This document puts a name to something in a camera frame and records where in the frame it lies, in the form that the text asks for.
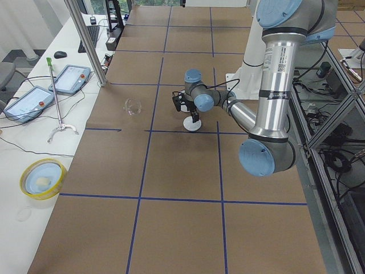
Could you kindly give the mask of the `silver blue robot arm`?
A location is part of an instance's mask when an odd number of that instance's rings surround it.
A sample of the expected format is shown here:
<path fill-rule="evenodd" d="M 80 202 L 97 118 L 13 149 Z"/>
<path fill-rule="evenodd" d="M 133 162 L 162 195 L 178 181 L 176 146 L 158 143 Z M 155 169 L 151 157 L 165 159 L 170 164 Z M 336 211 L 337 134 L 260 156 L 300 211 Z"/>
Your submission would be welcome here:
<path fill-rule="evenodd" d="M 259 1 L 253 27 L 258 28 L 261 70 L 258 108 L 252 111 L 237 98 L 235 88 L 218 91 L 207 87 L 201 73 L 185 73 L 185 88 L 172 97 L 175 108 L 186 106 L 189 131 L 200 128 L 199 114 L 215 106 L 225 110 L 248 133 L 240 146 L 239 160 L 254 176 L 269 176 L 295 164 L 296 147 L 285 130 L 291 97 L 295 57 L 300 45 L 331 39 L 335 32 L 337 1 Z"/>

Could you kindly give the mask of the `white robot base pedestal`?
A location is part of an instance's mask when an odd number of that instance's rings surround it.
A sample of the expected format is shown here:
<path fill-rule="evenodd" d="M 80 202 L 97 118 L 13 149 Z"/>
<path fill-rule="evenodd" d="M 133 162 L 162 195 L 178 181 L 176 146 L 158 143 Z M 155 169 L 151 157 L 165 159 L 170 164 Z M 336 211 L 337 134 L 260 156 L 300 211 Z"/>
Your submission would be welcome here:
<path fill-rule="evenodd" d="M 227 81 L 240 79 L 233 88 L 237 99 L 258 100 L 262 79 L 262 66 L 265 55 L 265 43 L 262 40 L 263 28 L 256 16 L 253 17 L 248 42 L 241 67 L 234 74 L 226 74 Z"/>

